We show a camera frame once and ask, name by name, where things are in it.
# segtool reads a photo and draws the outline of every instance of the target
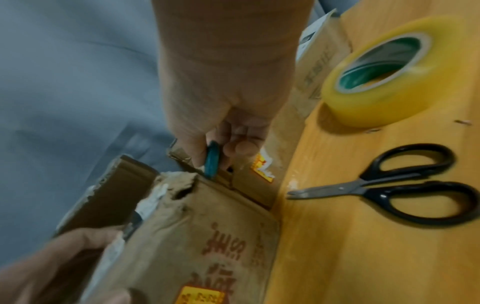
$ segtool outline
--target yellow and red label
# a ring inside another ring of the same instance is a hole
[[[175,304],[227,304],[227,300],[223,291],[183,286]]]
[[[272,162],[273,160],[271,157],[269,157],[265,148],[261,148],[260,153],[256,155],[255,160],[251,165],[251,169],[256,174],[260,175],[271,183],[274,181],[275,176],[270,171],[268,171],[267,168],[270,167]]]

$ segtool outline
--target tape roll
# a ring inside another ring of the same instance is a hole
[[[462,81],[466,42],[465,25],[455,17],[408,23],[346,57],[323,83],[322,98],[348,126],[407,118]]]

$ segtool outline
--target cardboard box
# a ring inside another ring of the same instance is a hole
[[[141,221],[129,230],[134,210]],[[158,174],[122,156],[65,216],[57,233],[111,225],[126,228],[100,262],[95,266],[98,252],[77,257],[64,269],[68,275],[53,282],[61,293],[40,302],[74,303],[129,288],[142,303],[191,303],[184,301],[188,296],[218,304],[262,303],[279,224],[240,194],[196,173]]]
[[[221,171],[216,181],[270,209],[304,130],[305,119],[320,99],[324,79],[350,52],[335,11],[306,28],[297,51],[295,85],[274,119],[263,148],[253,160],[234,160],[233,173]],[[184,169],[195,170],[189,156],[175,143],[168,154]]]

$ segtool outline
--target forearm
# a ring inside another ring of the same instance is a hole
[[[312,0],[152,0],[170,59],[212,65],[269,63],[297,50]]]

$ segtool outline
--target wooden table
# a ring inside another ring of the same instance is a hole
[[[431,109],[369,134],[340,125],[320,104],[308,119],[281,197],[292,180],[299,188],[350,181],[382,151],[423,142],[447,145],[458,156],[456,166],[437,179],[480,189],[480,1],[361,0],[342,22],[355,49],[408,21],[439,14],[468,21],[469,81]],[[390,165],[409,161],[405,156]],[[402,202],[402,210],[417,215],[455,209],[445,197]],[[274,213],[281,217],[282,235],[266,304],[480,303],[480,220],[448,229],[411,227],[355,196],[280,198]]]

